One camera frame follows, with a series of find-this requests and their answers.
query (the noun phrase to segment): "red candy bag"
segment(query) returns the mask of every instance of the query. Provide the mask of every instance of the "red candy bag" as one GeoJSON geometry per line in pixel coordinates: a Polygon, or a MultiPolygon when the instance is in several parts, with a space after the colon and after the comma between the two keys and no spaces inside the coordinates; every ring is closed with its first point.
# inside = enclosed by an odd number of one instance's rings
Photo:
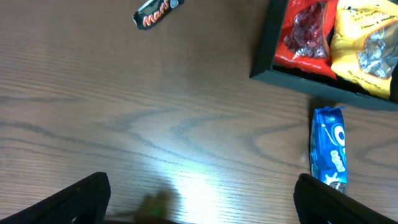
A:
{"type": "Polygon", "coordinates": [[[276,64],[336,78],[326,37],[338,0],[290,0],[275,54],[276,64]]]}

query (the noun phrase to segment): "blue candy wrapper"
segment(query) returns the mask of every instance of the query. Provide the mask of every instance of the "blue candy wrapper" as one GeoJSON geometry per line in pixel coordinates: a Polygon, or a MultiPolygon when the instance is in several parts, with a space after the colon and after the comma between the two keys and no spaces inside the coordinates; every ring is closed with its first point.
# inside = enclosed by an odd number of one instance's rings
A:
{"type": "Polygon", "coordinates": [[[315,110],[310,153],[312,176],[346,194],[345,129],[340,108],[325,107],[315,110]]]}

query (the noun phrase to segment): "yellow candy bag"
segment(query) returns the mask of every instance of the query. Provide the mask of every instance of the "yellow candy bag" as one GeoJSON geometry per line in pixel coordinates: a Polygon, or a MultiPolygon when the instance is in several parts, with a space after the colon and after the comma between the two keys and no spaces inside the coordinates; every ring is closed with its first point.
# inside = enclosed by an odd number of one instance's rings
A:
{"type": "Polygon", "coordinates": [[[338,76],[389,98],[398,62],[398,5],[387,0],[340,0],[330,49],[331,69],[338,76]]]}

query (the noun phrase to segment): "wood grain surface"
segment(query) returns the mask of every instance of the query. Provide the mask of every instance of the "wood grain surface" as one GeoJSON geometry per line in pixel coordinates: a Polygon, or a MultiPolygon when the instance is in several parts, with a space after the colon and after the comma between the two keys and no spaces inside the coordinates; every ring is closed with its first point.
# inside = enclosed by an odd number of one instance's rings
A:
{"type": "MultiPolygon", "coordinates": [[[[312,99],[248,78],[268,2],[0,1],[0,219],[96,172],[108,219],[170,192],[180,223],[298,223],[312,99]]],[[[348,195],[398,220],[398,113],[344,110],[348,195]]]]}

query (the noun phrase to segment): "black candy bar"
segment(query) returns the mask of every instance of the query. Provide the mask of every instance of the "black candy bar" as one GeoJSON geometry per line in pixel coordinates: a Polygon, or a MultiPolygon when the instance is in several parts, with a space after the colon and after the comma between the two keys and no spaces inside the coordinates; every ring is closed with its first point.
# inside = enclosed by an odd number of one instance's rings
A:
{"type": "Polygon", "coordinates": [[[183,3],[184,0],[148,0],[138,9],[132,19],[138,29],[149,30],[183,3]]]}

